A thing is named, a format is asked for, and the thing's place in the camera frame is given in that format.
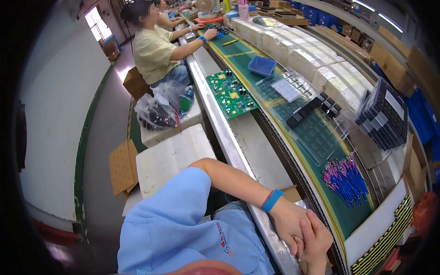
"red object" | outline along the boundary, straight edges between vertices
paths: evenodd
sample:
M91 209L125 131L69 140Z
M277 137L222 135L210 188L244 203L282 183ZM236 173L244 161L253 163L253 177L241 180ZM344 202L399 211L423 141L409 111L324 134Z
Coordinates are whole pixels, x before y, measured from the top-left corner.
M215 17L215 18L209 19L209 20L200 20L200 19L196 18L196 19L194 19L194 21L196 21L196 23L199 23L199 24L208 24L208 23L212 23L212 22L223 21L223 17L218 16L218 17Z
M75 233L45 225L44 223L34 219L32 219L32 223L37 229L38 234L47 242L61 246L74 246L75 243L82 241L82 237Z
M274 192L274 191L272 190L272 191L269 193L268 197L264 200L264 202L263 202L263 204L261 205L260 208L263 208L263 205L268 201L268 199L271 197L271 195L272 195L273 192Z
M425 192L418 204L413 208L413 225L416 236L424 236L436 213L438 198L433 192Z
M401 260L402 257L399 256L399 250L400 250L400 246L396 246L396 249L394 250L394 252L391 254L391 256L389 257L388 261L386 262L386 264L384 264L383 268L381 271L384 270L391 270L392 266L394 265L394 262L396 260Z

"hand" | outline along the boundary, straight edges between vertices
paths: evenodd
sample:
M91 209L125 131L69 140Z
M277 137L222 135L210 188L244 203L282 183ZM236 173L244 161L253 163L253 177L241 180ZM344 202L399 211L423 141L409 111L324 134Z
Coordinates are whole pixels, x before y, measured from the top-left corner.
M205 25L203 24L197 24L193 26L193 30L199 30L199 29L203 29L205 27Z
M298 256L306 261L307 270L310 266L319 266L325 269L327 263L326 253L333 243L333 235L318 218L318 216L307 210L307 218L300 221L304 241L295 236L298 245Z
M289 246L292 255L298 251L297 242L293 236L303 238L300 220L307 219L306 213L306 209L289 202L284 197L279 198L270 211L274 218L277 234Z
M207 41L210 41L210 40L214 39L215 37L217 37L217 30L216 29L209 29L203 34L203 36L205 37L205 39Z

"green circuit board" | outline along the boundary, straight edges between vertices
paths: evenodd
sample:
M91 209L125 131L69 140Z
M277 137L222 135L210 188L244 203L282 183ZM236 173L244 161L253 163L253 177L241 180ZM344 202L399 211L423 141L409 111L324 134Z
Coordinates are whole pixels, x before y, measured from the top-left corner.
M226 119L259 107L240 80L228 69L206 77L206 81Z

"woman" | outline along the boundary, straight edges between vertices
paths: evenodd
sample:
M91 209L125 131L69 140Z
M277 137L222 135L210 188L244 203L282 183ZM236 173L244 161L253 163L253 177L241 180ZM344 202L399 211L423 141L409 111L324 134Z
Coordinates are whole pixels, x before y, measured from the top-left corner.
M204 26L197 24L174 32L161 29L156 25L159 20L157 5L158 0L135 0L121 10L122 20L138 27L133 46L135 65L152 88L171 80L189 85L188 70L181 60L215 38L217 31L209 29L198 39L180 47L175 46L170 41Z
M274 270L252 217L241 202L202 220L210 188L261 206L278 236L307 263L307 275L323 275L333 236L319 218L271 191L241 170L204 158L173 177L125 216L118 273L168 275L272 275Z
M177 25L184 23L186 20L185 18L168 18L168 11L165 10L167 6L167 1L160 0L158 6L160 15L157 25L167 31L172 31Z

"fan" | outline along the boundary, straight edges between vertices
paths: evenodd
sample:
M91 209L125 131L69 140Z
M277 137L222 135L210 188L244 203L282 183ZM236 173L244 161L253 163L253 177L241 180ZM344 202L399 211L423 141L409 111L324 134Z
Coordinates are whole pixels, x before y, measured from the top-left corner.
M198 18L200 20L210 20L217 17L213 11L219 10L220 1L219 0L197 0L195 2L197 9L199 10Z

